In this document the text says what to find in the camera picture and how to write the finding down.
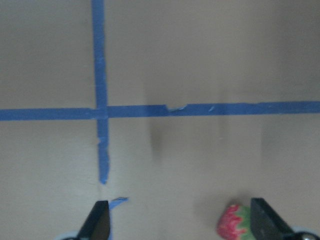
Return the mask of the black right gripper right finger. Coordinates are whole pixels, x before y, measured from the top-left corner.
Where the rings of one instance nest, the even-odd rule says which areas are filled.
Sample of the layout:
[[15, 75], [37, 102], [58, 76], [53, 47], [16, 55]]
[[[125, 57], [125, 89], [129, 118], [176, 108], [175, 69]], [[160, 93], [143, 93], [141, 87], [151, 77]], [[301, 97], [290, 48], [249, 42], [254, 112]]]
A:
[[263, 198], [250, 201], [250, 230], [256, 240], [300, 239], [300, 234], [294, 232]]

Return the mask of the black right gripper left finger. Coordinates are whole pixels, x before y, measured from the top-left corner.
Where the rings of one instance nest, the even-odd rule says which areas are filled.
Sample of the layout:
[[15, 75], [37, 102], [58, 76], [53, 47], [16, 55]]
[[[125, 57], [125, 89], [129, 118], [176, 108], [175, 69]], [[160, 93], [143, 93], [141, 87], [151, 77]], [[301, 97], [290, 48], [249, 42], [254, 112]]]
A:
[[108, 240], [111, 232], [109, 202], [97, 201], [80, 228], [77, 240]]

